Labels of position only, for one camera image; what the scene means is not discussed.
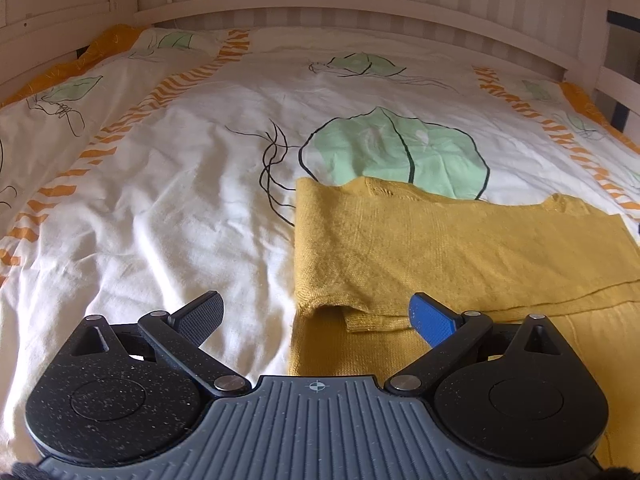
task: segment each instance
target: white duvet cover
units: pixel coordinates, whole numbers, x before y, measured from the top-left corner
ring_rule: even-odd
[[[130,323],[215,289],[225,320],[203,348],[254,382],[285,374],[300,176],[561,192],[638,240],[640,157],[558,85],[354,32],[146,30],[0,110],[0,140],[0,470],[37,459],[26,397],[87,314]]]

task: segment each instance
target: white wooden headboard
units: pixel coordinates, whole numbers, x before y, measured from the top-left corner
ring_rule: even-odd
[[[612,6],[640,16],[640,0],[0,0],[0,98],[115,23],[302,24],[452,44],[587,92],[599,88],[640,113],[640,86],[602,66]]]

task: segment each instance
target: green leaf print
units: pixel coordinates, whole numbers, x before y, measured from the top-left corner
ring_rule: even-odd
[[[182,32],[180,30],[170,32],[160,40],[158,48],[189,48],[192,37],[193,34],[190,32]]]
[[[409,182],[450,198],[475,199],[489,177],[489,168],[465,132],[382,107],[335,118],[316,130],[300,150],[300,163],[311,174],[304,163],[310,140],[337,186],[364,175]]]
[[[405,69],[404,66],[396,66],[384,57],[365,52],[349,54],[345,57],[334,57],[327,65],[343,68],[353,75],[375,74],[385,77],[399,74]]]
[[[567,120],[571,123],[571,125],[578,131],[589,130],[587,124],[577,115],[567,114]]]
[[[531,94],[533,99],[537,101],[553,101],[554,99],[551,97],[551,94],[547,92],[542,85],[539,83],[535,83],[533,81],[522,80],[525,88]]]
[[[83,98],[91,88],[93,88],[102,76],[83,77],[82,79],[73,79],[55,85],[41,94],[37,94],[37,100],[47,103],[59,103],[61,101],[78,101]]]

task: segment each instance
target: ribbed gray plate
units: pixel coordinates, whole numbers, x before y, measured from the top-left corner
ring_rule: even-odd
[[[145,462],[85,468],[53,458],[60,480],[583,480],[588,458],[522,469],[450,441],[417,399],[370,377],[264,377],[254,392],[219,399],[190,436]]]

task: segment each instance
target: yellow fabric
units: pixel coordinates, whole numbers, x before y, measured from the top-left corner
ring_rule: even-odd
[[[582,88],[580,88],[578,85],[568,82],[558,83],[558,86],[562,90],[562,93],[564,94],[566,100],[569,101],[569,104],[574,108],[576,112],[584,115],[588,119],[591,119],[594,123],[602,126],[612,136],[622,142],[626,147],[640,155],[640,146],[629,139],[624,133],[611,126],[611,124],[609,124],[609,121],[607,121],[607,118],[602,114],[600,110],[598,110],[598,107],[593,103],[593,101],[591,101],[591,99],[589,99],[589,96]]]
[[[640,250],[619,216],[563,195],[501,206],[374,178],[304,178],[294,266],[292,374],[382,382],[409,364],[428,350],[407,328],[416,291],[496,321],[547,314],[609,399],[598,457],[640,468]]]
[[[78,59],[68,63],[58,63],[50,67],[1,103],[0,108],[26,99],[36,92],[42,92],[53,85],[62,83],[70,77],[82,75],[103,59],[129,50],[133,44],[136,43],[140,33],[145,30],[145,28],[146,27],[133,28],[129,27],[129,25],[113,25],[113,27],[108,28],[93,40],[87,50]]]

